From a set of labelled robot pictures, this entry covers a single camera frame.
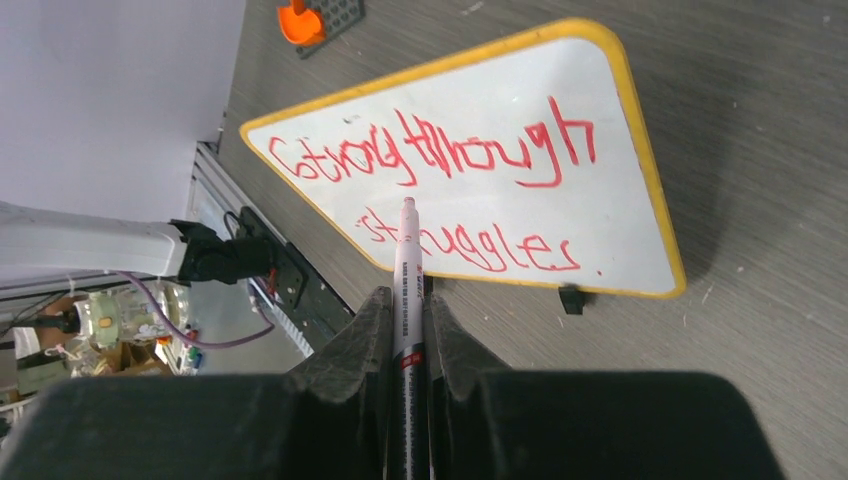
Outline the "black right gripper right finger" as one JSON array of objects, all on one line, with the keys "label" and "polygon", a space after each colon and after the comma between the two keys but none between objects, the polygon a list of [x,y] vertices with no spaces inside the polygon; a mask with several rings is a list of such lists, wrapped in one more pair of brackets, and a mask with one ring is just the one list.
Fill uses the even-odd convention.
[{"label": "black right gripper right finger", "polygon": [[745,397],[698,371],[518,370],[424,310],[439,479],[780,479]]}]

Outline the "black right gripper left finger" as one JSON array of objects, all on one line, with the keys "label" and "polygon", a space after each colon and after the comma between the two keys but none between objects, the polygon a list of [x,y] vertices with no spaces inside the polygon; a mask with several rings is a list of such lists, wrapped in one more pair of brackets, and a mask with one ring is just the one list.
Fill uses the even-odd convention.
[{"label": "black right gripper left finger", "polygon": [[37,396],[5,479],[383,479],[392,293],[284,374],[74,379]]}]

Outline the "red capped whiteboard marker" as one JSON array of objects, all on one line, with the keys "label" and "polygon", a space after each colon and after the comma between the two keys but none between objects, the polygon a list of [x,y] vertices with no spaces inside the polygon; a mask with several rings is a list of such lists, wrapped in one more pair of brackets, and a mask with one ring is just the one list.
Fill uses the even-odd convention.
[{"label": "red capped whiteboard marker", "polygon": [[424,281],[419,214],[404,199],[393,272],[392,401],[387,450],[389,479],[430,477],[427,364],[422,318]]}]

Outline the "white whiteboard orange frame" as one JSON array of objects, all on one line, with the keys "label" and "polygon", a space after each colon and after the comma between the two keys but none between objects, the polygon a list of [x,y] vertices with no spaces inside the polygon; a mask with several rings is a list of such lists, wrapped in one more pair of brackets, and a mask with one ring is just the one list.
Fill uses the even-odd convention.
[{"label": "white whiteboard orange frame", "polygon": [[686,276],[627,54],[569,18],[267,114],[244,143],[374,266],[668,299]]}]

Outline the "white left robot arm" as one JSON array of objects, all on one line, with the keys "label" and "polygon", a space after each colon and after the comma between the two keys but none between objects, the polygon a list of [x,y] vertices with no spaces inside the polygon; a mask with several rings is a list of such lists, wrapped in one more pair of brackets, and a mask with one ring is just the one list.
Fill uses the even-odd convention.
[{"label": "white left robot arm", "polygon": [[234,284],[276,268],[267,237],[224,240],[192,221],[139,222],[1,204],[1,265],[137,272]]}]

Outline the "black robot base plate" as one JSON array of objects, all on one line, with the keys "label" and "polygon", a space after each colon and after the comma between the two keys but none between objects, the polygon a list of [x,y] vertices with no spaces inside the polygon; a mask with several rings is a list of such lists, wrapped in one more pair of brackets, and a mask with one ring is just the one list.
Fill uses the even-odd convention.
[{"label": "black robot base plate", "polygon": [[304,255],[277,236],[260,215],[244,206],[239,212],[241,237],[263,237],[275,247],[274,272],[266,283],[266,297],[296,337],[309,345],[308,353],[325,347],[353,319],[353,310],[318,273]]}]

